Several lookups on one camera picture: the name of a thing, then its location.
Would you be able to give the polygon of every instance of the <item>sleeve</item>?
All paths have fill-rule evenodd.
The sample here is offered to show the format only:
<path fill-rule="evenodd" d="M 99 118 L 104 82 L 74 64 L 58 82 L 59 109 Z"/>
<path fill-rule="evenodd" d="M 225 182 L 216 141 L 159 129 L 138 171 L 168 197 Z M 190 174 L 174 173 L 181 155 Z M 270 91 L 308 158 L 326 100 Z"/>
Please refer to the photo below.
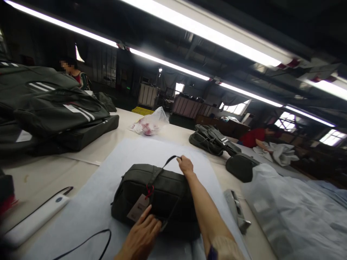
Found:
<path fill-rule="evenodd" d="M 215 237 L 207 260 L 245 260 L 235 241 L 227 237 Z"/>
<path fill-rule="evenodd" d="M 89 90 L 88 84 L 87 84 L 87 75 L 85 73 L 80 74 L 81 77 L 81 87 L 82 90 Z"/>

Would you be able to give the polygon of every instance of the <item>window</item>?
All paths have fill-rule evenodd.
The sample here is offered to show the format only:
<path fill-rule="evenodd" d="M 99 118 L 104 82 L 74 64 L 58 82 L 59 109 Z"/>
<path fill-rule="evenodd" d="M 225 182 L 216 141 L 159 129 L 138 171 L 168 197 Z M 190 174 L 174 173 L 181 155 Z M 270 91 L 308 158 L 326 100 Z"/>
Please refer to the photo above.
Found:
<path fill-rule="evenodd" d="M 76 47 L 76 59 L 81 61 L 81 62 L 84 62 L 84 60 L 81 58 L 80 56 L 80 53 L 78 52 L 78 49 L 77 49 L 77 45 L 75 44 L 75 47 Z"/>
<path fill-rule="evenodd" d="M 233 106 L 224 106 L 223 102 L 219 109 L 221 109 L 224 106 L 224 111 L 236 114 L 236 115 L 242 115 L 243 112 L 246 110 L 247 106 L 250 104 L 250 99 L 245 101 L 244 103 L 233 105 Z"/>
<path fill-rule="evenodd" d="M 279 120 L 275 122 L 275 125 L 284 129 L 285 131 L 294 132 L 296 130 L 295 122 L 298 120 L 300 120 L 300 118 L 298 118 L 296 115 L 283 112 L 283 114 L 279 117 Z"/>
<path fill-rule="evenodd" d="M 179 94 L 180 92 L 183 92 L 183 90 L 184 90 L 184 84 L 176 83 L 175 96 Z"/>
<path fill-rule="evenodd" d="M 340 141 L 342 141 L 343 139 L 346 138 L 346 134 L 341 133 L 339 131 L 336 131 L 334 129 L 331 129 L 329 131 L 329 133 L 327 133 L 322 139 L 320 139 L 319 141 L 330 145 L 330 146 L 335 146 L 337 145 Z"/>

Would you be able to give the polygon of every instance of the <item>human hand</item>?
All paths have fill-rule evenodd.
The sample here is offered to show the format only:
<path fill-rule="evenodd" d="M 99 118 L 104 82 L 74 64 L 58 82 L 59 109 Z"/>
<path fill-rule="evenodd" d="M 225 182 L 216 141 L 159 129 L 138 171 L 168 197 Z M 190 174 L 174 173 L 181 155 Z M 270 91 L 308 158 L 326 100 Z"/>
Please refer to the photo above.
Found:
<path fill-rule="evenodd" d="M 131 228 L 122 249 L 114 260 L 145 260 L 148 258 L 162 227 L 162 223 L 154 215 L 151 214 L 147 217 L 151 208 L 152 205 L 149 205 Z"/>
<path fill-rule="evenodd" d="M 182 155 L 181 158 L 177 157 L 176 160 L 178 161 L 178 164 L 180 166 L 181 171 L 183 172 L 183 174 L 186 177 L 189 177 L 189 176 L 195 174 L 194 173 L 194 166 L 193 166 L 190 159 L 188 159 L 187 157 Z"/>

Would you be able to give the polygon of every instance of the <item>human arm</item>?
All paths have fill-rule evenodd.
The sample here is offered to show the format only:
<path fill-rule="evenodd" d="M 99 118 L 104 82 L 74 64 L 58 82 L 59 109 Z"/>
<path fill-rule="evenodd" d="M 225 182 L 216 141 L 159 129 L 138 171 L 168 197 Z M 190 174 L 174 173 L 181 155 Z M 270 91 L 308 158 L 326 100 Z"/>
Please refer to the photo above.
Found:
<path fill-rule="evenodd" d="M 233 241 L 235 240 L 221 218 L 210 195 L 194 173 L 192 162 L 184 155 L 182 155 L 182 159 L 177 158 L 177 161 L 179 162 L 180 169 L 187 178 L 193 196 L 195 212 L 207 256 L 212 242 L 216 237 L 221 236 Z"/>
<path fill-rule="evenodd" d="M 139 220 L 131 228 L 122 249 L 114 260 L 145 260 L 153 250 L 162 223 L 154 215 L 148 215 L 152 208 L 149 205 Z"/>
<path fill-rule="evenodd" d="M 271 153 L 271 154 L 273 153 L 273 151 L 270 151 L 270 150 L 263 144 L 262 141 L 256 139 L 256 144 L 257 144 L 260 148 L 262 148 L 263 150 L 265 150 L 265 151 L 267 151 L 267 152 L 269 152 L 269 153 Z"/>

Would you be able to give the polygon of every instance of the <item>white device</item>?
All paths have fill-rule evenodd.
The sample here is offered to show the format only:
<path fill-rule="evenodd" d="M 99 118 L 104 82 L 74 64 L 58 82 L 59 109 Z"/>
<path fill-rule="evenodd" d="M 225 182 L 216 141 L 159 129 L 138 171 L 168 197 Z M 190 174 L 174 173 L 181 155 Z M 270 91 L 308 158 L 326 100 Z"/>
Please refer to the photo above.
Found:
<path fill-rule="evenodd" d="M 26 219 L 4 235 L 4 239 L 12 246 L 19 247 L 27 241 L 40 227 L 59 212 L 70 199 L 62 194 L 57 194 Z"/>

